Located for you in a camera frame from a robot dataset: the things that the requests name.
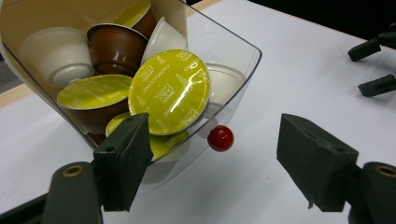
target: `dark background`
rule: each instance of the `dark background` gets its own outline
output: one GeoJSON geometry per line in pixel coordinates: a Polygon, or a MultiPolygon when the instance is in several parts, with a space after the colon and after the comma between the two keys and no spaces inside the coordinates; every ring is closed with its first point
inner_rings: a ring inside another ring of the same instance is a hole
{"type": "MultiPolygon", "coordinates": [[[[197,0],[187,0],[192,5],[197,0]]],[[[396,22],[396,0],[250,0],[363,39],[396,22]]]]}

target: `clear plastic container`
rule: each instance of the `clear plastic container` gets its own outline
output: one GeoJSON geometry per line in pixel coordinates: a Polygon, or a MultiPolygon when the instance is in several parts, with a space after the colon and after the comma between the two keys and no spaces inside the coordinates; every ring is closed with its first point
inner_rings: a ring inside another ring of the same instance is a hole
{"type": "MultiPolygon", "coordinates": [[[[96,23],[111,22],[130,5],[131,1],[127,0],[24,0],[4,1],[2,6],[0,25],[3,45],[7,50],[4,55],[6,62],[26,85],[68,120],[92,148],[97,147],[98,136],[85,133],[72,115],[56,103],[56,95],[60,90],[37,78],[35,69],[22,62],[19,47],[29,34],[52,26],[74,27],[87,32],[96,23]]],[[[222,77],[225,78],[224,84],[217,85],[217,89],[212,91],[224,90],[229,97],[225,100],[221,97],[222,101],[218,102],[209,100],[202,118],[187,129],[188,137],[152,161],[141,183],[140,193],[150,192],[166,183],[208,148],[206,138],[210,130],[217,125],[226,125],[231,120],[262,56],[255,46],[182,1],[153,0],[151,6],[157,20],[165,16],[169,24],[188,38],[189,51],[211,66],[230,67],[242,77],[242,81],[237,88],[230,87],[227,76],[222,77]]]]}

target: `yellow foil lid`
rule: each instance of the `yellow foil lid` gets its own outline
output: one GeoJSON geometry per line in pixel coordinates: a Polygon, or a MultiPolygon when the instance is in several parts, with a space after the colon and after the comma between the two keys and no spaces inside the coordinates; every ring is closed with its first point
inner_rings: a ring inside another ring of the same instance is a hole
{"type": "Polygon", "coordinates": [[[128,7],[115,20],[114,23],[133,27],[136,25],[149,11],[151,2],[149,0],[140,0],[133,6],[128,7]]]}
{"type": "Polygon", "coordinates": [[[124,75],[101,75],[74,82],[57,96],[63,107],[89,110],[114,105],[128,97],[132,78],[124,75]]]}
{"type": "Polygon", "coordinates": [[[134,75],[128,97],[131,114],[148,112],[153,134],[180,132],[204,111],[209,98],[205,63],[181,49],[161,52],[134,75]]]}
{"type": "MultiPolygon", "coordinates": [[[[129,117],[131,117],[130,113],[124,113],[112,119],[107,124],[106,136],[109,136],[111,133],[113,133],[114,130],[116,130],[116,128],[122,123],[122,121],[129,117]]],[[[182,131],[170,135],[151,134],[149,136],[149,141],[150,141],[151,151],[154,154],[153,159],[156,160],[160,158],[161,156],[172,150],[174,147],[176,147],[178,144],[180,144],[183,140],[185,140],[188,137],[189,137],[189,133],[187,131],[182,131]]],[[[178,149],[177,152],[173,152],[172,155],[167,156],[165,159],[168,161],[171,159],[178,158],[179,156],[181,156],[182,152],[185,152],[185,150],[178,149]]]]}

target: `small red ball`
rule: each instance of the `small red ball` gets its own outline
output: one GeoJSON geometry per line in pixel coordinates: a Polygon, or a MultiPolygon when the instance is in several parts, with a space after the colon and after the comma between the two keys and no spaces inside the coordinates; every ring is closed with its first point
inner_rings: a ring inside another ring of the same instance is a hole
{"type": "Polygon", "coordinates": [[[227,151],[233,146],[233,132],[224,125],[210,131],[207,143],[217,152],[227,151]]]}

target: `white table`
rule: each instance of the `white table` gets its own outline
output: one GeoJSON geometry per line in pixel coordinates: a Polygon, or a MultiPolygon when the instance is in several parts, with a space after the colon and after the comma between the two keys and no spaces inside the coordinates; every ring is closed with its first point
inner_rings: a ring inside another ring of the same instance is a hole
{"type": "MultiPolygon", "coordinates": [[[[347,223],[321,213],[276,160],[280,115],[310,119],[368,161],[396,164],[395,92],[366,98],[358,85],[396,68],[383,48],[353,63],[347,52],[364,42],[244,0],[203,11],[262,50],[262,61],[229,124],[236,136],[225,153],[207,150],[186,170],[146,195],[131,212],[104,213],[105,223],[347,223]]],[[[0,109],[0,213],[47,192],[52,173],[92,151],[37,96],[0,109]]]]}

